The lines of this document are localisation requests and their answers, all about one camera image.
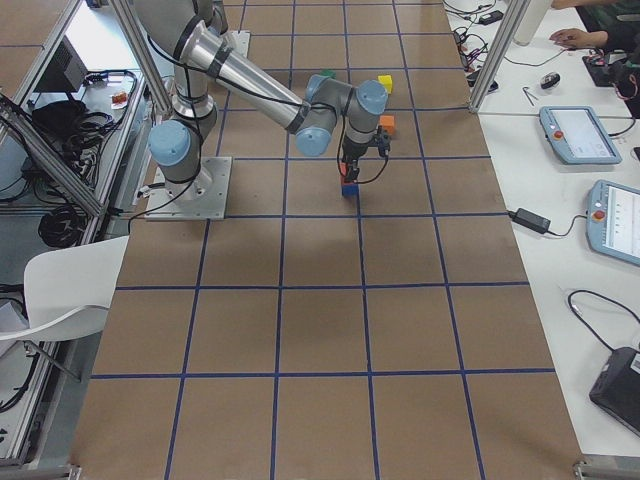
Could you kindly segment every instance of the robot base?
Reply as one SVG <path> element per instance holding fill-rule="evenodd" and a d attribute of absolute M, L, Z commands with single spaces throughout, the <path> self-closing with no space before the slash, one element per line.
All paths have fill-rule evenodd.
<path fill-rule="evenodd" d="M 145 214 L 147 220 L 222 220 L 227 206 L 227 192 L 231 177 L 231 157 L 203 157 L 202 168 L 205 168 L 213 178 L 213 183 L 199 198 L 181 203 L 180 199 L 169 203 L 153 212 Z M 164 175 L 158 168 L 153 180 L 155 183 L 164 182 Z M 149 196 L 148 210 L 153 210 L 167 203 L 171 197 L 162 189 L 152 190 Z"/>

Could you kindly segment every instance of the orange cube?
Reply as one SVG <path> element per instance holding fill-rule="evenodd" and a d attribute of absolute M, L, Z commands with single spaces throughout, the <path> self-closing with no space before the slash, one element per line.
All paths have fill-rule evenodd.
<path fill-rule="evenodd" d="M 390 136 L 396 133 L 396 119 L 393 115 L 380 115 L 380 126 L 384 128 Z"/>

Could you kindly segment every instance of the white table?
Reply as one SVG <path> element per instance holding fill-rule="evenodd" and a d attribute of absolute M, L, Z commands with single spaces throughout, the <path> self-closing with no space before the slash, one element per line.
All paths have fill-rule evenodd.
<path fill-rule="evenodd" d="M 468 4 L 470 9 L 474 8 L 467 0 L 458 0 L 455 3 L 459 8 L 464 8 L 465 4 Z M 505 12 L 506 8 L 504 0 L 496 2 L 496 9 Z M 469 22 L 454 15 L 449 15 L 449 21 L 452 28 L 469 25 Z M 474 25 L 469 33 L 479 35 L 490 47 L 499 25 L 500 22 L 488 26 Z M 542 63 L 562 51 L 561 47 L 549 40 L 553 32 L 580 26 L 582 21 L 575 9 L 551 9 L 545 15 L 531 43 L 522 47 L 512 42 L 506 57 L 516 62 L 534 65 Z M 479 46 L 481 42 L 477 38 L 471 37 L 467 42 L 467 48 L 470 50 Z M 480 112 L 537 114 L 543 106 L 590 105 L 600 117 L 629 118 L 629 110 L 624 102 L 616 97 L 612 87 L 594 85 L 582 62 L 582 57 L 588 53 L 587 50 L 566 51 L 540 67 L 514 65 L 506 59 L 503 60 L 495 77 L 499 89 L 485 97 Z M 540 79 L 550 72 L 559 73 L 560 82 L 549 90 L 542 90 Z M 523 87 L 529 87 L 530 92 L 538 97 L 538 100 L 534 100 L 534 105 L 527 100 L 522 91 Z"/>
<path fill-rule="evenodd" d="M 573 216 L 584 214 L 596 180 L 640 187 L 640 162 L 631 153 L 640 145 L 640 125 L 615 141 L 623 162 L 603 167 L 562 164 L 544 139 L 537 117 L 481 115 L 480 122 L 507 208 L 522 207 L 549 218 L 556 233 L 566 232 Z M 604 124 L 617 131 L 629 122 L 617 119 Z M 562 239 L 542 237 L 515 224 L 514 232 L 582 452 L 640 457 L 640 438 L 589 400 L 609 351 L 566 304 L 572 290 L 588 289 L 640 314 L 640 267 L 593 252 L 582 219 Z M 628 314 L 587 295 L 574 300 L 610 345 L 637 348 L 640 326 Z"/>
<path fill-rule="evenodd" d="M 477 5 L 470 0 L 450 1 L 467 10 Z M 507 5 L 498 0 L 496 8 L 504 12 Z M 449 15 L 449 21 L 452 28 L 469 24 L 453 15 Z M 474 25 L 470 33 L 490 43 L 498 26 Z M 560 51 L 548 40 L 551 33 L 581 26 L 574 9 L 549 10 L 531 43 L 526 47 L 511 44 L 507 57 L 540 63 Z M 467 42 L 470 49 L 480 45 L 473 38 Z M 640 124 L 615 140 L 624 158 L 619 165 L 565 165 L 544 138 L 538 120 L 542 106 L 590 105 L 610 133 L 630 125 L 631 115 L 613 89 L 593 84 L 581 59 L 586 53 L 565 52 L 541 67 L 503 60 L 496 75 L 500 88 L 487 95 L 479 113 L 507 207 L 525 208 L 549 218 L 556 233 L 566 232 L 574 215 L 584 214 L 588 192 L 597 180 L 640 188 L 640 161 L 632 154 L 632 148 L 640 146 Z M 539 81 L 552 71 L 560 74 L 560 83 L 543 91 Z M 529 86 L 538 97 L 534 106 L 522 92 L 523 86 Z M 566 238 L 543 237 L 515 224 L 514 233 L 582 452 L 640 457 L 640 438 L 589 400 L 589 391 L 610 353 L 573 316 L 566 303 L 571 291 L 588 289 L 640 314 L 640 267 L 592 251 L 583 219 L 576 221 Z M 587 295 L 574 300 L 610 345 L 638 348 L 640 326 L 626 312 Z"/>

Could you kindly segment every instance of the person's hand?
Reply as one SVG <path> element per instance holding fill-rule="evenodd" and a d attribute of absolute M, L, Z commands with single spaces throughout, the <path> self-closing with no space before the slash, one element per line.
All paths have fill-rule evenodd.
<path fill-rule="evenodd" d="M 551 8 L 555 8 L 556 10 L 577 7 L 578 5 L 580 5 L 578 0 L 553 0 L 553 2 L 551 2 Z"/>
<path fill-rule="evenodd" d="M 553 33 L 549 40 L 567 48 L 604 47 L 609 39 L 607 32 L 585 32 L 578 28 L 565 28 Z"/>

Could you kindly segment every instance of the tablet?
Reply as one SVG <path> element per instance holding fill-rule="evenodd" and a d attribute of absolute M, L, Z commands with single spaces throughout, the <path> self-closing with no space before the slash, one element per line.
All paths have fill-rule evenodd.
<path fill-rule="evenodd" d="M 615 164 L 622 157 L 591 107 L 542 107 L 540 123 L 553 151 L 568 164 Z"/>
<path fill-rule="evenodd" d="M 640 265 L 640 190 L 598 180 L 589 193 L 587 238 L 596 252 Z"/>

